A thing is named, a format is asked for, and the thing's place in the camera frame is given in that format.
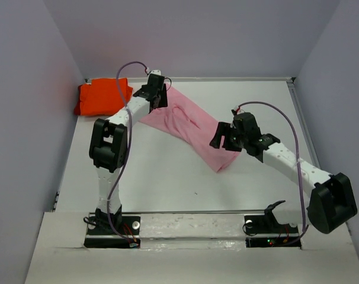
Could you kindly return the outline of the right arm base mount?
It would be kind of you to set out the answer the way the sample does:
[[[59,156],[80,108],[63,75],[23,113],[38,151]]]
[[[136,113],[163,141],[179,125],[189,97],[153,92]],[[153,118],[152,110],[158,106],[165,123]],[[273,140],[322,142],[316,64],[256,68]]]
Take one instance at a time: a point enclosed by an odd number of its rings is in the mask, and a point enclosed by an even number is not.
[[[261,215],[244,216],[242,231],[246,235],[247,248],[302,247],[298,228],[278,223],[273,214],[282,203],[285,201],[269,204]]]

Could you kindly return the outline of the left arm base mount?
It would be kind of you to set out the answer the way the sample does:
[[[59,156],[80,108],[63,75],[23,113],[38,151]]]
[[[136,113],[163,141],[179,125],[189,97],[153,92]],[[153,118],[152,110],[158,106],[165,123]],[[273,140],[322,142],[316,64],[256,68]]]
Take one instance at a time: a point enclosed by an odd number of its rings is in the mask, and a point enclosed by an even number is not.
[[[84,246],[89,249],[138,249],[141,244],[141,217],[120,209],[107,214],[96,209],[83,218],[86,224]]]

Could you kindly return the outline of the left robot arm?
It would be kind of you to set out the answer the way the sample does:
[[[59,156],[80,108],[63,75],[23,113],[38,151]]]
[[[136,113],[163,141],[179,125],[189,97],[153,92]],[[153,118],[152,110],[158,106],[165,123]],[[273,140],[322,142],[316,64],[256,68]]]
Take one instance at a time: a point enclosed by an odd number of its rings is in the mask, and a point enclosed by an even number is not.
[[[107,119],[97,119],[92,129],[89,156],[98,174],[99,200],[95,214],[109,234],[121,227],[121,201],[118,183],[130,152],[131,130],[140,119],[156,108],[167,107],[165,77],[153,70],[126,106]]]

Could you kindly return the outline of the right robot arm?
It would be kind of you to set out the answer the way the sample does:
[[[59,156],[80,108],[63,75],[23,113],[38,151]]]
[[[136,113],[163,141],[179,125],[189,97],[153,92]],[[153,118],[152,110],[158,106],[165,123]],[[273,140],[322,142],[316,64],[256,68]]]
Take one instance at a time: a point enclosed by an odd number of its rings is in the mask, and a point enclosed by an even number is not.
[[[333,175],[297,157],[279,138],[263,134],[250,112],[235,114],[231,123],[219,122],[210,146],[246,151],[298,185],[309,198],[306,208],[301,211],[301,221],[321,233],[329,234],[357,215],[348,176],[343,173]]]

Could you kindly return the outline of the pink t-shirt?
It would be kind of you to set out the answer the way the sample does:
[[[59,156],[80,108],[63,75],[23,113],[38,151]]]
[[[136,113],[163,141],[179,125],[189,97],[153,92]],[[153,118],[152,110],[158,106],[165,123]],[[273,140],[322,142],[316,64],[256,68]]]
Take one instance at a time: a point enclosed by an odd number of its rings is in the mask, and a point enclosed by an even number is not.
[[[188,143],[216,173],[235,161],[238,152],[210,146],[218,126],[215,118],[173,87],[167,99],[167,107],[154,109],[140,122]]]

